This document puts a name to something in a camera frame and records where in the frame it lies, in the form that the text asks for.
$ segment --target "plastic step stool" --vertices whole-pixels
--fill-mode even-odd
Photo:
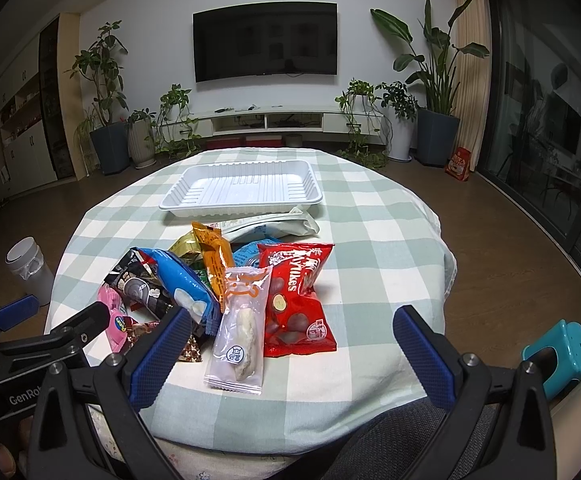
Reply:
[[[532,345],[522,359],[534,362],[544,376],[544,392],[553,399],[571,380],[581,380],[581,325],[563,319]]]

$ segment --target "white snack package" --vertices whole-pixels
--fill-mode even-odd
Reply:
[[[226,269],[224,316],[204,381],[215,388],[262,393],[264,321],[272,267]]]
[[[250,216],[208,225],[221,229],[221,235],[231,244],[254,242],[267,237],[315,235],[319,232],[315,219],[297,206],[288,213]]]

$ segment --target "green and white checkered tablecloth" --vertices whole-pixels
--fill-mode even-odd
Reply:
[[[190,224],[158,209],[195,164],[301,158],[324,192],[311,206],[319,224],[306,241],[334,242],[315,290],[337,352],[267,358],[261,396],[203,384],[211,348],[199,364],[177,363],[142,417],[155,436],[242,453],[305,452],[354,430],[424,391],[392,334],[392,316],[413,304],[443,332],[443,303],[456,274],[439,220],[413,192],[327,153],[234,148],[205,152],[147,176],[89,210],[59,264],[46,331],[96,298],[104,276],[129,247],[168,249]],[[106,335],[87,348],[92,364],[109,353]]]

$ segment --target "tv stand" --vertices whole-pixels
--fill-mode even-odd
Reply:
[[[383,115],[371,111],[354,112],[362,134],[368,135],[371,144],[383,144],[379,132],[386,128]],[[253,110],[226,110],[191,114],[196,124],[182,122],[167,123],[162,126],[166,140],[184,139],[189,132],[201,137],[244,136],[253,134],[302,133],[304,140],[346,141],[350,124],[338,106],[269,106]]]

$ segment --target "bolt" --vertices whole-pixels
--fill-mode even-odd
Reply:
[[[55,362],[48,367],[52,375],[58,375],[64,369],[64,365],[60,362]]]
[[[533,361],[522,361],[522,370],[524,370],[527,374],[533,375],[538,371],[537,365]]]
[[[113,353],[110,354],[104,361],[106,361],[106,364],[109,366],[117,366],[122,362],[122,355]]]
[[[480,362],[479,357],[475,354],[464,354],[461,359],[466,363],[466,366],[477,366]]]

